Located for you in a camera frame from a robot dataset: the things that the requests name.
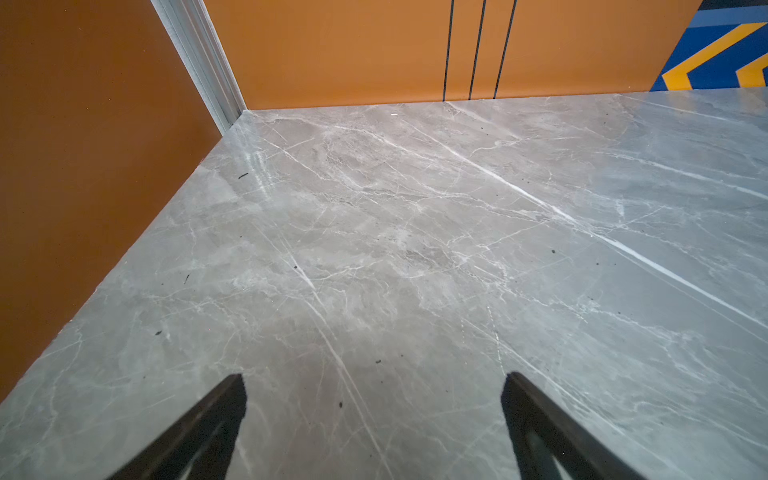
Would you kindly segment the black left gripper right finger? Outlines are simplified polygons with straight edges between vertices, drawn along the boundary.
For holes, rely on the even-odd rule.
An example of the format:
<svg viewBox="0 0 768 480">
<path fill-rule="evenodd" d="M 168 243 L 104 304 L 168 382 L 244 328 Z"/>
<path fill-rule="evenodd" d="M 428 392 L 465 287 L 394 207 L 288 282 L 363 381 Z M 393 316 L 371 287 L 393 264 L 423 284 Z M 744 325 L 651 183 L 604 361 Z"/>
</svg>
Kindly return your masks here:
<svg viewBox="0 0 768 480">
<path fill-rule="evenodd" d="M 520 372 L 506 375 L 501 406 L 522 479 L 641 479 Z"/>
</svg>

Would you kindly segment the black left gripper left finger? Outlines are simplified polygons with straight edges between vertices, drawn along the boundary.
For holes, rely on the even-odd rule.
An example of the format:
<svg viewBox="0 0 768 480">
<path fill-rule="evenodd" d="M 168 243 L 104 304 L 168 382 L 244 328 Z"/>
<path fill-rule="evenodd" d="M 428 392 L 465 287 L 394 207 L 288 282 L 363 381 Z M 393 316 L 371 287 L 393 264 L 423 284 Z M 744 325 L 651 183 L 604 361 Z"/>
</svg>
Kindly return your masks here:
<svg viewBox="0 0 768 480">
<path fill-rule="evenodd" d="M 246 414 L 243 377 L 231 374 L 113 479 L 224 479 Z"/>
</svg>

